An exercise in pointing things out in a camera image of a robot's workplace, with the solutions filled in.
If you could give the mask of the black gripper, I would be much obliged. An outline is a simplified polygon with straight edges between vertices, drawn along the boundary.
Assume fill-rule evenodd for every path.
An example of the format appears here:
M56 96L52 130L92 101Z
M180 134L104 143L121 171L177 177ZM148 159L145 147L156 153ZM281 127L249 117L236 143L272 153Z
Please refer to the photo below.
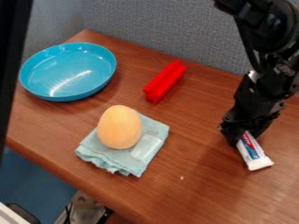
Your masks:
M280 116L288 97L288 77L280 73L249 71L238 83L233 106L222 116L218 131L234 147L241 135L257 138Z

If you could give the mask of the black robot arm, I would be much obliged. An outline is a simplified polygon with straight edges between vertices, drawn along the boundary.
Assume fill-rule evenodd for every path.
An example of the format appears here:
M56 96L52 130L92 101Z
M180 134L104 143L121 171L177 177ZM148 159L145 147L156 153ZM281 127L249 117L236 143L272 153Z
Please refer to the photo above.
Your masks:
M213 0L234 20L252 70L218 130L229 144L244 132L259 137L299 93L299 8L287 0Z

